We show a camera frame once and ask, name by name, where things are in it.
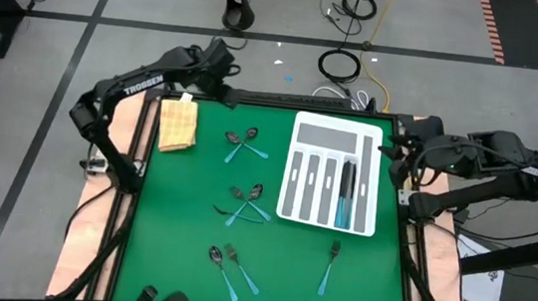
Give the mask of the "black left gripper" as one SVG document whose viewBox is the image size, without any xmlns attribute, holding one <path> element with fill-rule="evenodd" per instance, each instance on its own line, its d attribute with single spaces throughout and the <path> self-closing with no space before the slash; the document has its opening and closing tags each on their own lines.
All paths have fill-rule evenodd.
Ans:
<svg viewBox="0 0 538 301">
<path fill-rule="evenodd" d="M 234 109 L 240 102 L 241 93 L 227 84 L 222 87 L 220 85 L 223 84 L 223 79 L 228 76 L 235 57 L 223 40 L 216 38 L 204 51 L 203 58 L 205 66 L 201 70 L 197 86 L 200 89 L 213 90 L 211 97 L 219 104 Z"/>
</svg>

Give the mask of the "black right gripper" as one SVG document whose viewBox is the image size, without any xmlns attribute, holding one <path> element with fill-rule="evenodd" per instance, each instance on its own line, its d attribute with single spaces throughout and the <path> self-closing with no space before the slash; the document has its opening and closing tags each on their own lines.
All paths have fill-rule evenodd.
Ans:
<svg viewBox="0 0 538 301">
<path fill-rule="evenodd" d="M 410 115 L 398 115 L 404 134 L 395 135 L 394 145 L 379 147 L 379 151 L 394 159 L 389 175 L 396 187 L 408 182 L 416 189 L 418 169 L 425 166 L 463 178 L 473 176 L 475 148 L 465 137 L 447 135 L 438 116 L 415 119 Z"/>
</svg>

